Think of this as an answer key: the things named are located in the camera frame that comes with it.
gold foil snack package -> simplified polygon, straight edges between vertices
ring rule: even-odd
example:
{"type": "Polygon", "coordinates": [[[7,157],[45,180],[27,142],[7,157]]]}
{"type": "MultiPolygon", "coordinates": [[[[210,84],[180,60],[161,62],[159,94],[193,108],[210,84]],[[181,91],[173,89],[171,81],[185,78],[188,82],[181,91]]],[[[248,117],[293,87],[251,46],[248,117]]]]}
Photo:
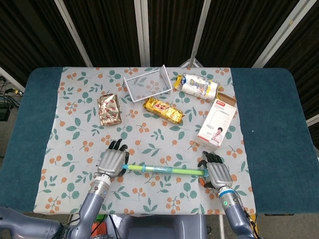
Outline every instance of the gold foil snack package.
{"type": "Polygon", "coordinates": [[[100,122],[103,126],[111,126],[122,122],[117,95],[107,94],[98,99],[100,122]]]}
{"type": "Polygon", "coordinates": [[[172,123],[181,123],[183,112],[176,109],[175,107],[171,107],[170,105],[163,103],[153,97],[149,97],[144,103],[143,107],[149,111],[154,113],[155,115],[162,117],[163,119],[168,120],[172,123]]]}
{"type": "Polygon", "coordinates": [[[177,76],[174,87],[179,91],[200,97],[204,100],[214,101],[218,83],[201,76],[184,74],[177,76]]]}

white product box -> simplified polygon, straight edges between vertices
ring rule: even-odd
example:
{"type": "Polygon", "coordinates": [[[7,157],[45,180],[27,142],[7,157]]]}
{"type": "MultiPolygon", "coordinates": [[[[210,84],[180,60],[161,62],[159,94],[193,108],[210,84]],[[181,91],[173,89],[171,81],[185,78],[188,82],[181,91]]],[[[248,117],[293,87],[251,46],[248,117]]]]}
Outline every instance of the white product box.
{"type": "Polygon", "coordinates": [[[211,151],[218,149],[235,112],[235,107],[215,99],[195,141],[211,151]]]}

floral tablecloth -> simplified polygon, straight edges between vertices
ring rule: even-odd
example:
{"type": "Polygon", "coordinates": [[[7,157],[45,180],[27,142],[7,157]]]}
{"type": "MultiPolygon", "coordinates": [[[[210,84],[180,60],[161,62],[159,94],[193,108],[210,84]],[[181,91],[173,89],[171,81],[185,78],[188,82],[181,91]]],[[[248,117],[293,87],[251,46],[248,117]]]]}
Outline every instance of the floral tablecloth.
{"type": "MultiPolygon", "coordinates": [[[[112,140],[123,138],[129,164],[196,169],[204,150],[195,139],[212,103],[179,91],[159,96],[185,114],[183,124],[172,124],[132,103],[123,84],[154,68],[63,68],[57,108],[44,155],[34,212],[77,213],[83,203],[103,152],[112,140]],[[97,99],[119,97],[122,123],[100,126],[97,99]]],[[[229,68],[167,68],[172,84],[178,74],[191,73],[220,83],[221,91],[235,97],[229,68]]],[[[147,89],[156,85],[150,82],[147,89]]],[[[244,206],[255,212],[239,114],[236,112],[222,146],[215,152],[229,167],[233,188],[244,206]]],[[[223,214],[221,203],[204,189],[196,176],[127,172],[117,177],[102,205],[101,214],[223,214]]]]}

cardboard box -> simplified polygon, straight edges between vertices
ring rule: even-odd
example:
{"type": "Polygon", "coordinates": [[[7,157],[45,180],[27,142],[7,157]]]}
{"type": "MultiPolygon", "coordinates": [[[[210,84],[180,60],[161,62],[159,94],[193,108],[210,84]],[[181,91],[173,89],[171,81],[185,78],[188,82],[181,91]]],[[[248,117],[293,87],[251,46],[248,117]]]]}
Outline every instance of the cardboard box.
{"type": "Polygon", "coordinates": [[[235,107],[215,99],[195,141],[211,151],[218,149],[235,112],[235,107]]]}

table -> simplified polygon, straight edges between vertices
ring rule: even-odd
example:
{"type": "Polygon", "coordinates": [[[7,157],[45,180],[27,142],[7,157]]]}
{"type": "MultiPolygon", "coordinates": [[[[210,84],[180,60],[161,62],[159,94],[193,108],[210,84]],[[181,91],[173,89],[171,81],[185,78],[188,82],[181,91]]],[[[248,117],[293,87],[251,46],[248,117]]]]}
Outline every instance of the table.
{"type": "MultiPolygon", "coordinates": [[[[1,204],[20,211],[33,209],[43,155],[54,120],[56,90],[60,84],[61,71],[61,68],[37,69],[30,76],[1,169],[1,204]],[[32,193],[22,197],[22,190],[32,193]]],[[[300,185],[317,185],[319,168],[293,78],[284,69],[231,69],[231,73],[254,188],[256,211],[318,211],[316,203],[313,203],[313,207],[301,203],[305,199],[310,203],[318,199],[300,185]],[[278,84],[278,79],[283,79],[280,83],[284,87],[273,87],[278,84]],[[285,108],[279,110],[280,105],[285,105],[285,108]],[[292,145],[296,133],[302,140],[298,145],[292,145]],[[303,164],[299,163],[301,156],[305,158],[303,164]],[[293,197],[288,197],[292,195],[292,189],[296,185],[302,193],[299,191],[293,197]]],[[[151,210],[152,202],[150,204],[152,207],[148,201],[145,205],[150,206],[151,210]]]]}

